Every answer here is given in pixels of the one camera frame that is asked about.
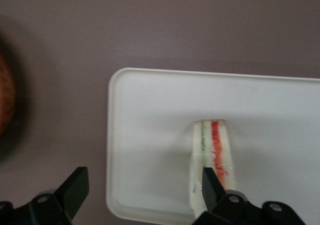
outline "red filling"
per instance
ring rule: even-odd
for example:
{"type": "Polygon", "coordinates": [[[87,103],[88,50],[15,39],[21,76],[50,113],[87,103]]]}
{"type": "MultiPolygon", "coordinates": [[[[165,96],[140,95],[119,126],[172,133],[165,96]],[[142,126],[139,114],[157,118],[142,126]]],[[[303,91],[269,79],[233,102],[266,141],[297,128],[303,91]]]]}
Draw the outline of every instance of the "red filling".
{"type": "Polygon", "coordinates": [[[214,162],[215,174],[220,180],[220,183],[222,184],[222,186],[225,188],[226,187],[225,176],[228,175],[228,172],[224,170],[224,166],[223,166],[223,160],[222,160],[223,148],[220,141],[218,125],[219,124],[217,121],[213,121],[211,123],[212,144],[214,147],[213,153],[215,154],[215,158],[213,162],[214,162]]]}

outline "gray table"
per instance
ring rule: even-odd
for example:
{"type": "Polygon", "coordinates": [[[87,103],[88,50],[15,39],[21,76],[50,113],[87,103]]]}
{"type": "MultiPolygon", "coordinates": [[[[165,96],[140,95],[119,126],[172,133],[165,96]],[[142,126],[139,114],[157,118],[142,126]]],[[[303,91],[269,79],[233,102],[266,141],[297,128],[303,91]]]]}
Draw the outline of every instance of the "gray table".
{"type": "Polygon", "coordinates": [[[88,166],[75,225],[138,224],[107,209],[108,82],[124,67],[320,78],[320,0],[0,0],[31,101],[0,161],[20,206],[88,166]]]}

